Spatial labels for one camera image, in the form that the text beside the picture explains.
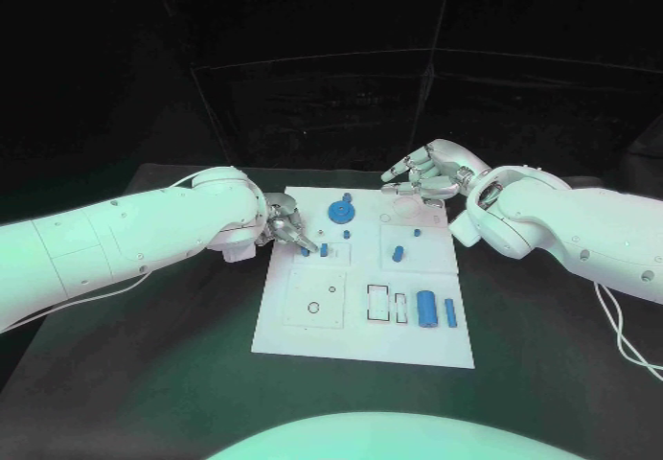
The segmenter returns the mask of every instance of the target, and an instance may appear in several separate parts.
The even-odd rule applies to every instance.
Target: black table
[[[144,165],[126,193],[200,169]],[[244,171],[272,192],[380,185],[376,172]],[[397,411],[587,458],[660,458],[663,384],[618,355],[590,283],[543,251],[515,261],[481,242],[455,253],[475,370],[252,354],[270,248],[236,264],[204,251],[48,317],[0,398],[0,457],[200,458],[301,418]],[[661,307],[616,299],[631,341],[663,360]]]

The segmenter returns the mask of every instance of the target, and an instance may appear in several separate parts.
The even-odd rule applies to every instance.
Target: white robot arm
[[[420,194],[427,205],[456,194],[465,211],[448,230],[465,246],[484,239],[520,259],[540,247],[566,269],[615,290],[663,303],[663,202],[605,189],[572,190],[525,166],[491,170],[451,141],[436,140],[381,175],[409,171],[381,192]]]
[[[191,178],[191,188],[177,187]],[[234,168],[211,168],[174,186],[0,227],[0,332],[20,318],[191,257],[206,247],[226,262],[255,244],[295,242],[293,199],[262,194]]]

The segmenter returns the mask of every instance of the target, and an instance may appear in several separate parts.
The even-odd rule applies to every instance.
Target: blue object
[[[438,311],[435,308],[435,294],[429,290],[416,293],[417,325],[422,328],[438,327]]]
[[[350,204],[350,194],[342,195],[341,201],[334,201],[328,206],[328,218],[334,223],[348,223],[354,219],[354,207]]]
[[[448,326],[453,328],[456,326],[455,324],[455,309],[452,308],[452,300],[445,299],[445,307],[446,307],[446,322]]]
[[[393,255],[390,256],[393,262],[400,262],[403,259],[403,246],[396,246],[393,249]]]

